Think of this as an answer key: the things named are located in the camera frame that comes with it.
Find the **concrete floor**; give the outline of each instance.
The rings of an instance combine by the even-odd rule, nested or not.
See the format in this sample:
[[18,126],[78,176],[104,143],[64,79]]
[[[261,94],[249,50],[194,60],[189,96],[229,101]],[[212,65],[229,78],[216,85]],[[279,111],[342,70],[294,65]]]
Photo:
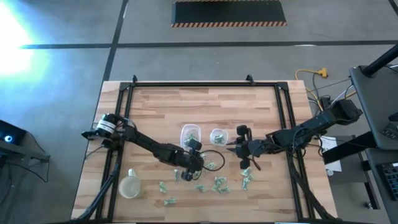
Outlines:
[[[387,0],[286,1],[287,27],[172,29],[172,0],[130,1],[120,43],[394,40],[398,17]],[[10,223],[50,223],[69,219],[109,49],[15,50],[21,44],[110,44],[122,0],[0,1],[0,119],[30,131],[51,155],[49,182],[25,176]],[[202,47],[118,49],[110,80],[291,80],[301,68],[328,69],[326,86],[348,77],[348,69],[368,64],[391,45],[318,47]],[[313,88],[312,75],[301,74]],[[320,90],[339,95],[349,81]],[[352,97],[357,106],[357,97]],[[364,116],[329,135],[362,134]],[[36,171],[45,174],[47,166]],[[363,185],[332,185],[339,217],[388,223],[384,210],[367,210]],[[0,189],[0,198],[4,188]]]

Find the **black pole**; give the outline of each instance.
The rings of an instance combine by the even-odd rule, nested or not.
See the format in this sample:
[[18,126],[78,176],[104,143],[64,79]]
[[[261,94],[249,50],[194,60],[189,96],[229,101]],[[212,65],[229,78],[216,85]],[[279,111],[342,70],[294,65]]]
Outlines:
[[369,78],[374,78],[375,73],[398,57],[398,44],[376,59],[372,64],[362,70],[362,73]]

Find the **wooden table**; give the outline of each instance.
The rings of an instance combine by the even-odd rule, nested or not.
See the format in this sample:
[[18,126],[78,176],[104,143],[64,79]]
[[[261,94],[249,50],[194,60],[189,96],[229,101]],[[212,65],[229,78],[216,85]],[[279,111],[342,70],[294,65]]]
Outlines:
[[[104,113],[114,113],[120,82],[104,82],[95,121]],[[303,81],[288,81],[296,122],[312,117]],[[185,124],[201,128],[202,150],[214,149],[226,159],[218,172],[204,172],[198,181],[174,181],[175,167],[159,163],[149,151],[127,143],[119,181],[130,168],[142,180],[144,195],[125,199],[118,194],[114,222],[274,222],[296,221],[292,186],[285,153],[262,155],[256,159],[262,170],[255,170],[248,190],[242,190],[240,159],[225,147],[214,147],[209,136],[214,128],[226,129],[229,140],[236,138],[236,127],[245,124],[252,128],[253,138],[280,129],[275,92],[269,87],[145,87],[135,88],[130,118],[140,132],[158,142],[180,144],[181,129]],[[88,152],[101,141],[89,143]],[[93,153],[84,163],[72,218],[82,214],[98,193],[106,157],[105,150]],[[214,161],[221,165],[216,154],[208,154],[205,164]],[[321,204],[336,217],[335,203],[330,190],[325,166],[316,147],[308,147],[304,157],[310,188]],[[215,177],[227,177],[230,193],[211,190],[200,192],[195,185],[211,188]],[[159,182],[165,182],[167,193],[159,192]],[[177,198],[175,205],[164,206],[163,200]],[[303,193],[300,192],[305,210]],[[108,211],[108,202],[104,212]]]

